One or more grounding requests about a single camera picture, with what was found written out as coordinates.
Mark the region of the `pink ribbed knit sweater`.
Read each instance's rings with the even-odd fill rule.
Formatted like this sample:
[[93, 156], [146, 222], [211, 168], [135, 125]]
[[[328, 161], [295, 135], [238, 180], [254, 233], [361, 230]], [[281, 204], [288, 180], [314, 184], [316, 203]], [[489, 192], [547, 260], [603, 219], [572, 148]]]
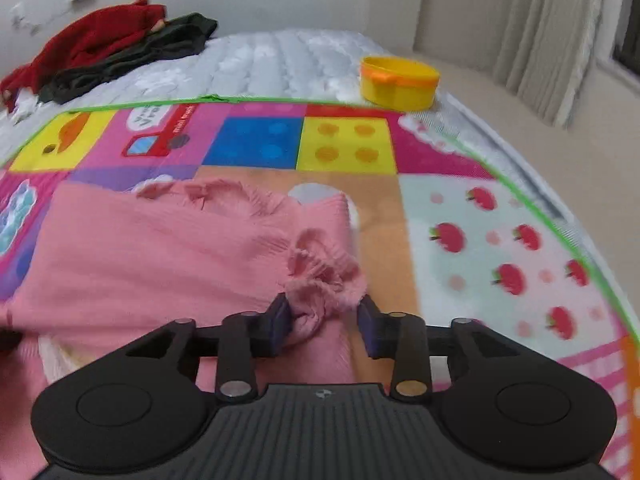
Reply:
[[24, 336], [1, 361], [2, 477], [44, 466], [29, 419], [50, 379], [46, 344], [93, 360], [176, 318], [215, 325], [285, 294], [292, 332], [259, 381], [351, 382], [343, 318], [366, 289], [342, 194], [302, 203], [224, 179], [134, 192], [61, 183], [24, 281], [1, 304], [2, 326]]

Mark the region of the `colourful cartoon play mat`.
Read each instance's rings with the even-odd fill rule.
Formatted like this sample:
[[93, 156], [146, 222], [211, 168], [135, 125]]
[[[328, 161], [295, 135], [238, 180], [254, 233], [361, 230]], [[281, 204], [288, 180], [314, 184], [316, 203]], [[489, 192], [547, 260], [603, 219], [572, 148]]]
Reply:
[[2, 131], [1, 293], [32, 260], [55, 185], [132, 191], [226, 177], [300, 202], [344, 194], [372, 295], [433, 324], [476, 318], [602, 385], [603, 466], [639, 474], [639, 325], [588, 236], [458, 112], [240, 101], [44, 110]]

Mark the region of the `yellow round plastic container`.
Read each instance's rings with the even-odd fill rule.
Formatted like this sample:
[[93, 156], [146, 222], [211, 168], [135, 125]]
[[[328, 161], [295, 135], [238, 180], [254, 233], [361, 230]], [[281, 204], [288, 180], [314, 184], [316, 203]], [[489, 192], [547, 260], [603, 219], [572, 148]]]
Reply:
[[438, 70], [410, 58], [366, 56], [360, 61], [361, 96], [389, 110], [428, 110], [435, 101], [439, 81]]

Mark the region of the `white quilted mattress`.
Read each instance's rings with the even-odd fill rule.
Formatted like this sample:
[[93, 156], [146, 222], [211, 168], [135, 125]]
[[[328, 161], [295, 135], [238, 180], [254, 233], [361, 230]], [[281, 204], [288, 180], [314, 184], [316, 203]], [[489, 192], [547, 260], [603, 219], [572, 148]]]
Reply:
[[[360, 104], [360, 61], [383, 51], [358, 32], [335, 30], [288, 29], [214, 38], [198, 55], [135, 68], [63, 106], [32, 103], [25, 114], [2, 113], [1, 159], [9, 160], [48, 120], [72, 108], [206, 96]], [[544, 178], [448, 89], [437, 92], [434, 108], [422, 117], [498, 169], [571, 240], [585, 238], [585, 229]]]

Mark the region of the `dark green garment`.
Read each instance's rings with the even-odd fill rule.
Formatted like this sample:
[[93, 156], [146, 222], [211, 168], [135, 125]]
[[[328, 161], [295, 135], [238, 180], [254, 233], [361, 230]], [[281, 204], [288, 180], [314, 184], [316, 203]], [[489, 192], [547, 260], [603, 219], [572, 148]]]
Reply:
[[216, 20], [199, 13], [180, 16], [170, 20], [158, 32], [147, 34], [137, 44], [104, 60], [62, 70], [39, 90], [38, 98], [45, 103], [65, 104], [139, 67], [200, 54], [217, 28]]

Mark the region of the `red fleece garment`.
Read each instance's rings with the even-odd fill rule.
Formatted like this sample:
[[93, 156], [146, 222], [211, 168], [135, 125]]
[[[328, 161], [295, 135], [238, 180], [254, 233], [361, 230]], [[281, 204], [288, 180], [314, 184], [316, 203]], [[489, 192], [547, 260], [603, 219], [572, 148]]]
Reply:
[[1, 81], [1, 103], [15, 108], [22, 89], [37, 94], [63, 70], [89, 66], [129, 48], [164, 24], [166, 6], [150, 0], [107, 6], [65, 27], [34, 57]]

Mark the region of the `beige window curtain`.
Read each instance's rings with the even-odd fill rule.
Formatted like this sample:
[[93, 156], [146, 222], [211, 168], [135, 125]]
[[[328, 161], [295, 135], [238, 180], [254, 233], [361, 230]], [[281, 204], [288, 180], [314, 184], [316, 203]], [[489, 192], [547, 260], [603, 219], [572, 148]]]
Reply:
[[604, 0], [511, 0], [492, 78], [565, 128], [582, 91]]

